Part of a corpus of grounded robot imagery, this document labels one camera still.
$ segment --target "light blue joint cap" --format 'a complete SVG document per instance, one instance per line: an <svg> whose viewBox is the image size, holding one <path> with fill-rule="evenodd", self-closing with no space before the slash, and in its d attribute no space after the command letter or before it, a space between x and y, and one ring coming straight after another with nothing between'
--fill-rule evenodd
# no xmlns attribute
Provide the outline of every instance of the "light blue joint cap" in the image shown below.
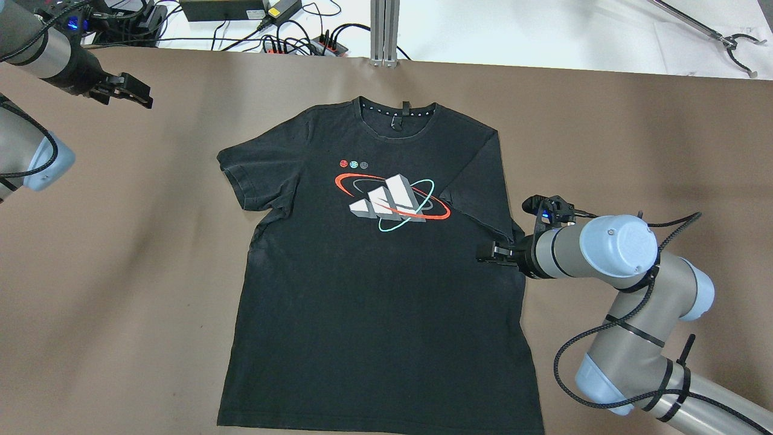
<svg viewBox="0 0 773 435"><path fill-rule="evenodd" d="M53 140L56 141L56 145L59 147L59 154L57 154L56 159L51 166L38 173L24 177L24 186L35 192L43 190L54 181L57 181L65 172L67 172L73 163L75 163L75 153L70 148L67 148L67 146L64 145L64 142L59 140L52 132L49 132L49 134L53 137ZM35 151L32 161L29 162L29 168L27 170L34 170L35 168L41 167L45 162L48 162L52 154L53 148L51 148L51 142L43 136L43 140L40 142L40 145L38 145L38 149Z"/></svg>
<svg viewBox="0 0 773 435"><path fill-rule="evenodd" d="M574 381L577 383L580 391L596 403L614 403L627 399L588 354L585 354L583 357L580 369L577 370L577 375L574 376ZM633 410L633 404L618 406L609 410L619 416L627 416Z"/></svg>
<svg viewBox="0 0 773 435"><path fill-rule="evenodd" d="M585 261L604 275L630 278L655 264L658 240L636 216L601 216L582 229L580 250Z"/></svg>
<svg viewBox="0 0 773 435"><path fill-rule="evenodd" d="M690 309L690 311L687 312L687 314L679 318L680 320L690 322L697 319L698 317L701 317L703 313L706 313L713 305L714 284L711 282L711 278L709 278L707 274L703 273L703 271L695 267L693 263L688 262L685 259L682 260L690 265L690 268L693 270L693 274L695 274L695 282L698 285L693 307Z"/></svg>

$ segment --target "brown paper surface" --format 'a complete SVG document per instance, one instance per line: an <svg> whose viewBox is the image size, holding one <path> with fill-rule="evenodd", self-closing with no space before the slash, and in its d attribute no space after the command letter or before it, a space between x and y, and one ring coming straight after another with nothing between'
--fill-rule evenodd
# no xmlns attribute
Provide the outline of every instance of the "brown paper surface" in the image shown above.
<svg viewBox="0 0 773 435"><path fill-rule="evenodd" d="M499 130L516 221L532 194L596 214L703 218L669 250L706 272L713 309L695 373L773 408L773 84L364 59L98 50L152 87L152 110L69 96L7 64L0 90L77 154L49 189L0 205L0 433L309 433L215 426L247 246L215 160L314 104L432 101ZM662 238L667 233L659 231ZM674 434L652 416L585 408L553 380L555 351L598 325L615 290L531 281L523 327L548 435ZM590 340L567 353L574 377Z"/></svg>

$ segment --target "clothing tag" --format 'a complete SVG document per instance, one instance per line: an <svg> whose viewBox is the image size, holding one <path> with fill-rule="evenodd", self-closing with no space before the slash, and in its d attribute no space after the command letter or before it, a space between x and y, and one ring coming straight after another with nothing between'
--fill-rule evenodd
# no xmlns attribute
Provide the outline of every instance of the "clothing tag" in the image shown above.
<svg viewBox="0 0 773 435"><path fill-rule="evenodd" d="M395 114L392 117L392 129L397 130L398 132L402 132L403 131L403 117L402 116L397 116L397 114Z"/></svg>

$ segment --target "white table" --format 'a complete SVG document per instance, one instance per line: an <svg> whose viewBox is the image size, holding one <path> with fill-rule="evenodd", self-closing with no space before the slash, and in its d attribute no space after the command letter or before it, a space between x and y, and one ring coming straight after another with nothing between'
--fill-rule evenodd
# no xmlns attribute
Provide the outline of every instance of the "white table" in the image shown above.
<svg viewBox="0 0 773 435"><path fill-rule="evenodd" d="M329 0L316 2L323 12L336 10ZM323 19L326 29L345 22L370 25L370 2L338 0L338 3L342 12ZM771 29L756 0L670 0L669 4L715 29L751 28L756 36L773 41ZM175 5L167 3L167 6L171 10ZM294 18L311 37L318 35L319 17L300 12ZM221 23L187 22L180 13L169 20L165 37L211 38L213 30ZM683 26L683 29L676 28L676 32L666 33L684 36L685 45L679 46L681 42L670 39L663 41L660 23ZM253 31L256 25L257 22L234 21L227 26L225 35L240 38ZM661 30L661 40L656 28ZM275 33L276 29L272 26L265 32ZM716 52L707 56L716 55L718 62L727 57L719 43L682 25L677 18L646 0L402 0L398 32L398 45L412 59L433 62L683 74L675 72L673 65L669 71L664 60L664 45L678 54L679 50L700 48L705 42L707 50ZM292 24L285 24L281 35L297 38L302 32ZM364 30L347 29L339 42L351 49L350 56L370 55L369 34ZM159 46L209 50L211 41L168 41ZM250 46L256 44L244 44L240 46L243 48L235 50ZM738 57L743 60L742 49L745 51L746 47L739 48ZM726 64L725 69L709 68L705 74L696 75L745 77L729 60Z"/></svg>

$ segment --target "shirt hem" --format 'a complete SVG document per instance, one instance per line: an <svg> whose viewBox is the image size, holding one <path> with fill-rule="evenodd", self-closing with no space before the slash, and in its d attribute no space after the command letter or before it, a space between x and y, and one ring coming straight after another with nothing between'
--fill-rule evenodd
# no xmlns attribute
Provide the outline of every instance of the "shirt hem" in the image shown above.
<svg viewBox="0 0 773 435"><path fill-rule="evenodd" d="M311 416L261 411L221 411L217 426L262 427L266 429L330 430L336 432L386 432L406 435L544 435L544 429L469 429L406 420Z"/></svg>

